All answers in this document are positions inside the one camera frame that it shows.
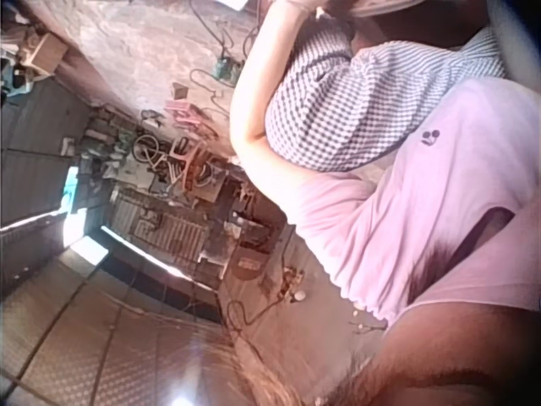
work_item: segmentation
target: bicycle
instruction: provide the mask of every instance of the bicycle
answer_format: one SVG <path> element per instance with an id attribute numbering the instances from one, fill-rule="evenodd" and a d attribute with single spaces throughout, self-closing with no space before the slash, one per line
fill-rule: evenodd
<path id="1" fill-rule="evenodd" d="M 183 189 L 191 190 L 194 184 L 200 188 L 206 186 L 214 174 L 212 166 L 202 162 L 207 157 L 202 144 L 200 142 L 187 151 L 188 137 L 176 139 L 171 144 L 152 134 L 143 134 L 132 145 L 132 155 L 135 161 L 148 164 L 160 181 L 166 182 L 169 177 L 167 191 L 181 178 Z"/>

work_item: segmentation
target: logo on shirt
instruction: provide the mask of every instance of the logo on shirt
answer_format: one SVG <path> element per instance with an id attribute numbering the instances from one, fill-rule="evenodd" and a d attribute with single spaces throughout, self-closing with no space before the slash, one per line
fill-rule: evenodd
<path id="1" fill-rule="evenodd" d="M 423 139 L 421 140 L 421 142 L 427 146 L 432 146 L 436 143 L 439 136 L 440 136 L 440 131 L 438 129 L 435 129 L 432 132 L 425 131 L 423 132 Z"/>

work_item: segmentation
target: checkered shirt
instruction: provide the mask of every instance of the checkered shirt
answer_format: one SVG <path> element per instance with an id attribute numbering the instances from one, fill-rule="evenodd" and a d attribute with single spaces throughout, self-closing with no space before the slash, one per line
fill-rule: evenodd
<path id="1" fill-rule="evenodd" d="M 490 28 L 459 51 L 392 41 L 354 57 L 349 28 L 307 21 L 267 109 L 270 147 L 302 167 L 361 167 L 415 131 L 455 83 L 505 75 Z"/>

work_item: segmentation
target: corrugated metal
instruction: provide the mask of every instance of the corrugated metal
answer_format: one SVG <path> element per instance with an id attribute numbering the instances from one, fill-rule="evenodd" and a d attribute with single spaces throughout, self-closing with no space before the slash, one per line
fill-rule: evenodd
<path id="1" fill-rule="evenodd" d="M 56 210 L 69 158 L 18 151 L 2 153 L 2 225 Z"/>
<path id="2" fill-rule="evenodd" d="M 235 353 L 228 352 L 231 341 L 220 325 L 186 319 L 180 310 L 171 312 L 161 301 L 99 276 L 109 277 L 97 272 L 69 303 L 82 278 L 55 260 L 17 290 L 9 309 L 3 309 L 3 350 L 16 348 L 19 356 L 4 351 L 3 368 L 16 375 L 54 315 L 69 303 L 21 378 L 42 397 L 59 405 L 87 405 L 96 385 L 94 404 L 102 406 L 168 406 L 186 395 L 202 406 L 254 404 L 249 388 L 231 369 Z M 115 322 L 118 301 L 127 306 Z M 171 318 L 179 316 L 184 320 Z M 217 343 L 225 344 L 220 356 L 213 352 Z M 5 404 L 44 403 L 16 388 Z"/>
<path id="3" fill-rule="evenodd" d="M 126 301 L 133 307 L 146 309 L 145 298 L 132 290 Z M 122 311 L 101 373 L 96 405 L 155 403 L 156 339 L 157 321 Z"/>
<path id="4" fill-rule="evenodd" d="M 54 316 L 82 277 L 54 260 L 2 302 L 2 367 L 19 374 Z"/>
<path id="5" fill-rule="evenodd" d="M 55 254 L 62 252 L 64 218 L 65 215 L 46 217 L 28 227 L 8 231 L 0 238 L 2 297 Z"/>
<path id="6" fill-rule="evenodd" d="M 2 109 L 2 226 L 56 210 L 71 159 L 64 137 L 80 140 L 90 108 L 55 80 L 36 83 Z"/>
<path id="7" fill-rule="evenodd" d="M 121 192 L 113 209 L 112 231 L 161 261 L 196 277 L 197 260 L 208 237 L 208 226 L 142 204 Z M 156 226 L 158 217 L 161 220 Z"/>
<path id="8" fill-rule="evenodd" d="M 77 295 L 22 381 L 53 401 L 88 405 L 118 306 L 92 287 Z"/>
<path id="9" fill-rule="evenodd" d="M 25 97 L 9 107 L 3 149 L 58 155 L 64 137 L 82 138 L 90 107 L 55 80 L 37 82 Z"/>

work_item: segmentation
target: pink t-shirt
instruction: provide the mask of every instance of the pink t-shirt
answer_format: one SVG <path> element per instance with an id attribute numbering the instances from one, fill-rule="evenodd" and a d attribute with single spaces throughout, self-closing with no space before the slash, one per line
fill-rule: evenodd
<path id="1" fill-rule="evenodd" d="M 407 138 L 375 190 L 350 173 L 325 173 L 277 203 L 342 297 L 394 321 L 407 307 L 413 269 L 436 245 L 453 252 L 489 209 L 517 213 L 532 199 L 540 105 L 539 95 L 508 80 L 467 80 Z M 510 258 L 522 255 L 512 236 L 501 244 Z M 538 261 L 515 272 L 493 260 L 464 261 L 416 304 L 473 300 L 538 309 Z"/>

